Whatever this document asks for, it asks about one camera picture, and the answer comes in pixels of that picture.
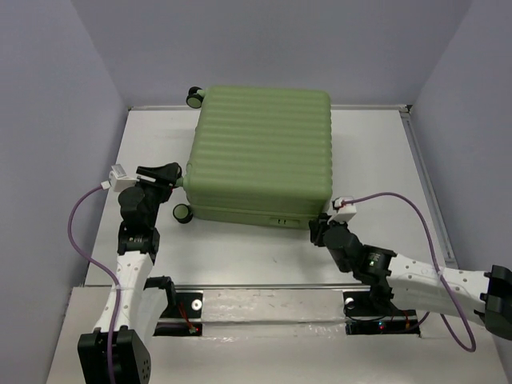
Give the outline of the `green hardshell suitcase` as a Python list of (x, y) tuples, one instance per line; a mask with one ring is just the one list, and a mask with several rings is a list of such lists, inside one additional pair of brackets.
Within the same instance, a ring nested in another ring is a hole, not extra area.
[(199, 111), (175, 220), (305, 230), (332, 195), (331, 100), (323, 90), (193, 86)]

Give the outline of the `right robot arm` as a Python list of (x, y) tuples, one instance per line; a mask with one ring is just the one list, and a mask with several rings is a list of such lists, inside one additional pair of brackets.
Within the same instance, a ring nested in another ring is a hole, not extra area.
[(365, 245), (347, 224), (322, 213), (309, 222), (310, 240), (330, 252), (338, 269), (370, 288), (368, 303), (379, 314), (420, 310), (459, 317), (493, 335), (511, 338), (511, 271), (445, 268), (392, 250)]

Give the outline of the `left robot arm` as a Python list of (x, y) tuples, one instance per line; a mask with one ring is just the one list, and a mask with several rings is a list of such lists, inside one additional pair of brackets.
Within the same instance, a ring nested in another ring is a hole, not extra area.
[(116, 267), (111, 269), (87, 256), (86, 260), (112, 280), (109, 296), (94, 328), (78, 340), (78, 356), (87, 383), (148, 383), (151, 340), (161, 316), (172, 314), (177, 296), (168, 276), (153, 278), (159, 248), (158, 211), (180, 183), (176, 162), (158, 167), (140, 166), (135, 177), (121, 165), (111, 167), (97, 190), (118, 196), (121, 224)]

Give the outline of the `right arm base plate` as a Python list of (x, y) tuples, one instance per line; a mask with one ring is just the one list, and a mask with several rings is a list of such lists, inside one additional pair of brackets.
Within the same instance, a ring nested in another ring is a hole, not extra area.
[(349, 336), (421, 334), (415, 310), (382, 312), (370, 301), (370, 292), (365, 290), (344, 291), (343, 297), (345, 331)]

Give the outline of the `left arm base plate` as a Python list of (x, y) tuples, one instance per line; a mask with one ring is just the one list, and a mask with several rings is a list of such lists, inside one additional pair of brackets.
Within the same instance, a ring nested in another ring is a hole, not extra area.
[(203, 292), (181, 290), (176, 293), (176, 304), (162, 313), (154, 331), (155, 337), (201, 337)]

